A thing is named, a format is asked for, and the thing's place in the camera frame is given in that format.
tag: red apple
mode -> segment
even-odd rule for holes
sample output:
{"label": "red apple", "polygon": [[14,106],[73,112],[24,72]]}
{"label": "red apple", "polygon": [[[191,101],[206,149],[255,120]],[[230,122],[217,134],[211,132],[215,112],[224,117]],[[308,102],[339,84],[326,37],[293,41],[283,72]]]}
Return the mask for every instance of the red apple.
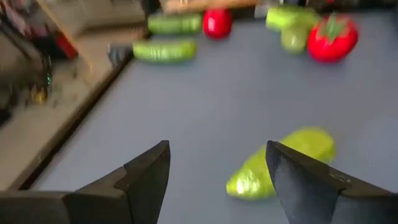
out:
{"label": "red apple", "polygon": [[220,40],[229,35],[232,15],[227,9],[208,9],[203,18],[203,30],[207,37]]}

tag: red tomato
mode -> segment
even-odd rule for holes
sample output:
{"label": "red tomato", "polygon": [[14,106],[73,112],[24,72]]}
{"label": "red tomato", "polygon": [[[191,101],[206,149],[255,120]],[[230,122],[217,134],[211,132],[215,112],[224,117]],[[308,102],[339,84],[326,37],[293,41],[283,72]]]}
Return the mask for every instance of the red tomato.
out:
{"label": "red tomato", "polygon": [[358,41],[354,22],[331,15],[314,27],[308,36],[308,52],[321,62],[335,62],[347,56]]}
{"label": "red tomato", "polygon": [[232,28],[232,15],[227,9],[208,9],[203,18],[203,30],[207,37],[223,39]]}

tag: floor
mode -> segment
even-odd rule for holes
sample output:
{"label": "floor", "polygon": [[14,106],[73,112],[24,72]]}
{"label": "floor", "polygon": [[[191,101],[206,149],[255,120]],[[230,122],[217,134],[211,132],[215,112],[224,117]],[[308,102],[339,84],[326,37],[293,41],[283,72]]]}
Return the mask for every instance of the floor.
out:
{"label": "floor", "polygon": [[[105,1],[108,0],[95,0],[98,3],[96,12],[101,12],[96,15],[106,15],[104,11],[108,5]],[[10,122],[0,129],[0,190],[19,187],[30,175],[32,168],[37,167],[43,157],[49,153],[49,145],[53,143],[53,137],[57,131],[74,117],[90,93],[106,79],[112,69],[106,55],[108,44],[110,42],[130,43],[142,37],[142,30],[138,28],[80,34],[77,27],[82,26],[82,20],[79,23],[79,20],[73,21],[71,17],[65,17],[65,15],[74,15],[76,4],[81,4],[81,2],[62,1],[62,4],[70,4],[69,8],[64,7],[64,14],[55,10],[54,0],[47,2],[53,4],[50,8],[52,11],[48,12],[49,16],[59,15],[52,19],[64,30],[65,35],[78,49],[80,57],[74,62],[56,66],[53,92],[45,105],[19,106]],[[132,8],[125,7],[125,13],[119,15],[126,16],[130,11],[130,14],[139,17],[137,6],[135,4]],[[0,54],[2,71],[8,69],[7,67],[20,65],[20,62],[24,61],[22,55],[6,42],[4,37],[0,37],[0,45],[5,46],[2,52],[12,52],[13,57]]]}

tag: tomato stem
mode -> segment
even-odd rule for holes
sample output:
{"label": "tomato stem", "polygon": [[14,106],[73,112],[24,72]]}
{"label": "tomato stem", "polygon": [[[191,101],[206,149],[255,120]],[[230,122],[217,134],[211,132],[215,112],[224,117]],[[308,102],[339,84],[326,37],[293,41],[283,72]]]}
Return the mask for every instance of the tomato stem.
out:
{"label": "tomato stem", "polygon": [[321,25],[319,34],[326,36],[329,43],[333,43],[346,29],[347,20],[338,19],[336,14],[330,14],[328,20]]}

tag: green cucumber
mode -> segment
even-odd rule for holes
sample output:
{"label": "green cucumber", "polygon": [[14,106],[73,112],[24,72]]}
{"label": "green cucumber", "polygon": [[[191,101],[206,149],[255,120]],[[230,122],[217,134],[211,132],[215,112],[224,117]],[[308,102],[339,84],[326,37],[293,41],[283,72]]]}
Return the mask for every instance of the green cucumber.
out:
{"label": "green cucumber", "polygon": [[134,56],[146,62],[175,63],[195,57],[197,43],[194,40],[178,42],[137,41],[132,44]]}
{"label": "green cucumber", "polygon": [[154,14],[148,17],[148,29],[154,34],[194,34],[201,31],[199,14],[165,16]]}

